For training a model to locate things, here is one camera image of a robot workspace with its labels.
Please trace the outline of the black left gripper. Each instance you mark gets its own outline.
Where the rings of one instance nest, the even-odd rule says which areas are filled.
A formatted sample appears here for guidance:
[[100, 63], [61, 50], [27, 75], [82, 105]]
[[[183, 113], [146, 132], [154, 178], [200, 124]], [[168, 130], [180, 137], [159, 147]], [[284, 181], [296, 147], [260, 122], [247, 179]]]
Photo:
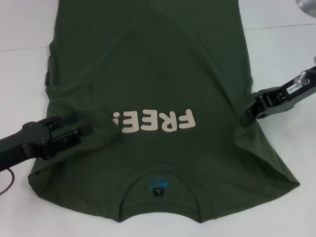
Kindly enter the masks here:
[[51, 159], [57, 153], [80, 144], [82, 137], [94, 132], [92, 124], [86, 123], [56, 137], [51, 136], [53, 129], [78, 121], [78, 114], [70, 113], [24, 124], [20, 131], [0, 140], [1, 171], [32, 158]]

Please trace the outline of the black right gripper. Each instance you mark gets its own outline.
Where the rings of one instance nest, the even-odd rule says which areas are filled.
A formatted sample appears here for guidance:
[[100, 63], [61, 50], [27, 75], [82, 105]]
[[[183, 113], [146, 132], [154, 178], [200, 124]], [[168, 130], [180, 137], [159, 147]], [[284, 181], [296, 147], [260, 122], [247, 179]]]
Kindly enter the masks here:
[[316, 92], [316, 68], [300, 73], [286, 84], [263, 92], [245, 107], [242, 123], [248, 126], [271, 111], [285, 112]]

